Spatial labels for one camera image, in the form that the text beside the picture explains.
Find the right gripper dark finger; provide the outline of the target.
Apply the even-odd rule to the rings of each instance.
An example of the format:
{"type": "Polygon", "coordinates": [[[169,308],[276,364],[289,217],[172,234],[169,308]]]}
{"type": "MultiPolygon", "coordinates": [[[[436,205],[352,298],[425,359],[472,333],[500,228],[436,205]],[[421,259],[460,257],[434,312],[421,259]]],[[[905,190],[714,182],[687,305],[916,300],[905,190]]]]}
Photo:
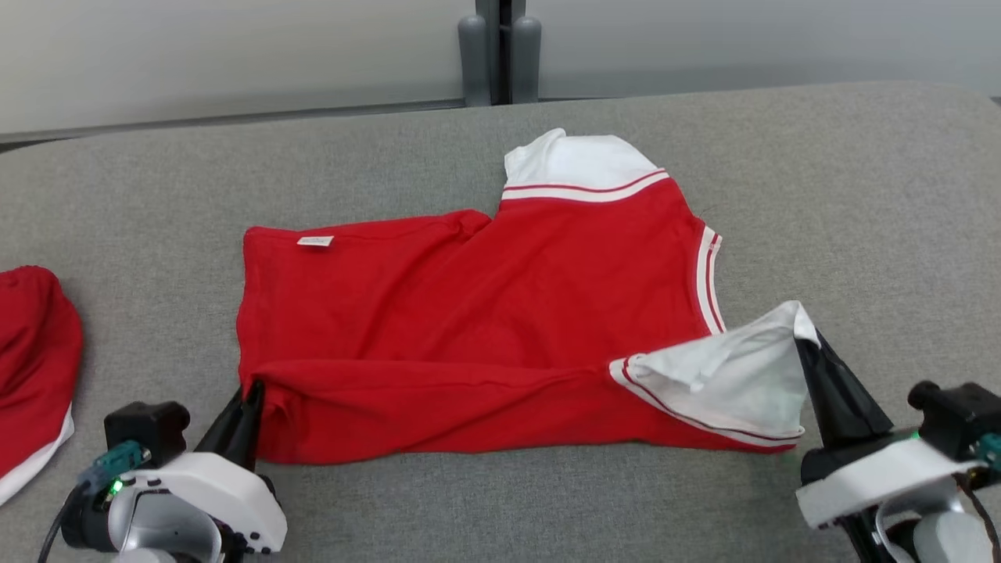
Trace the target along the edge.
{"type": "Polygon", "coordinates": [[[851,368],[831,350],[826,339],[813,342],[796,338],[795,343],[823,445],[848,446],[861,431],[851,368]]]}
{"type": "MultiPolygon", "coordinates": [[[[825,339],[819,332],[817,339],[825,339]]],[[[876,439],[890,434],[894,425],[890,417],[880,408],[876,400],[871,396],[861,381],[854,374],[853,396],[856,406],[856,413],[859,416],[861,431],[859,439],[876,439]]]]}

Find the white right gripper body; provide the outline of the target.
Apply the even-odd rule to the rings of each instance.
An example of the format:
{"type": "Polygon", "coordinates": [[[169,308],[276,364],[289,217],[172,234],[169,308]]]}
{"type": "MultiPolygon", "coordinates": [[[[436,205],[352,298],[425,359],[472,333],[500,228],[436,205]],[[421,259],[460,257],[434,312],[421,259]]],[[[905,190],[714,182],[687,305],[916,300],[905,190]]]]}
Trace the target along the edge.
{"type": "Polygon", "coordinates": [[[815,448],[805,453],[796,491],[798,509],[808,527],[819,529],[870,508],[886,514],[958,511],[955,476],[983,470],[979,457],[955,460],[926,439],[893,437],[852,452],[815,448]]]}

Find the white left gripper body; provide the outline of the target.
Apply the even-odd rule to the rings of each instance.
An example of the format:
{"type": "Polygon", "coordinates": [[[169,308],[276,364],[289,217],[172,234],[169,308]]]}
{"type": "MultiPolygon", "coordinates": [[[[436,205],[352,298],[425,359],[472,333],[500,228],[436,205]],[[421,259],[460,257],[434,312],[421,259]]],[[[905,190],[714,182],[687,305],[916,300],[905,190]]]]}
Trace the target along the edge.
{"type": "Polygon", "coordinates": [[[257,474],[212,453],[185,453],[125,475],[127,556],[275,554],[289,524],[257,474]]]}

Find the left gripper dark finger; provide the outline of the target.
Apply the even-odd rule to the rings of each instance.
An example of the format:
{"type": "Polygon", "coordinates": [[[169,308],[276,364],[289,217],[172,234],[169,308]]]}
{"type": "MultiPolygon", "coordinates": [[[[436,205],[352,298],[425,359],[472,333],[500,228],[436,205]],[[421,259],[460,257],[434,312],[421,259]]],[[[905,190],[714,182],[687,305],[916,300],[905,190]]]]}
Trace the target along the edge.
{"type": "Polygon", "coordinates": [[[265,385],[255,380],[248,393],[236,393],[236,411],[232,415],[232,433],[228,444],[228,460],[254,472],[257,466],[257,444],[264,412],[265,385]]]}
{"type": "Polygon", "coordinates": [[[240,437],[243,423],[243,395],[236,389],[223,411],[198,442],[194,452],[214,453],[222,457],[244,457],[246,447],[240,437]]]}

